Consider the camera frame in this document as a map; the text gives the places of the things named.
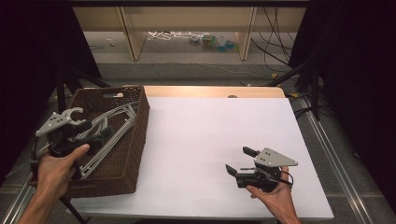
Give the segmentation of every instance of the person's right arm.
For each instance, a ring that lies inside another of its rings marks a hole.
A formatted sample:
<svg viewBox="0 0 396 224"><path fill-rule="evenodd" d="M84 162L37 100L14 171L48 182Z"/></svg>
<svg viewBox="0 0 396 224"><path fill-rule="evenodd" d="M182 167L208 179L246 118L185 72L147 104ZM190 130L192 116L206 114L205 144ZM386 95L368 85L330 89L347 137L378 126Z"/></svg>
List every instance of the person's right arm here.
<svg viewBox="0 0 396 224"><path fill-rule="evenodd" d="M282 176L284 180L289 180L288 167L282 167ZM276 189L272 192L263 192L253 186L247 186L247 190L251 193L252 199L260 199L268 210L274 215L274 217L283 224L300 224L300 220L297 217L296 210L294 208L293 199L291 198L290 186L284 183L277 185Z"/></svg>

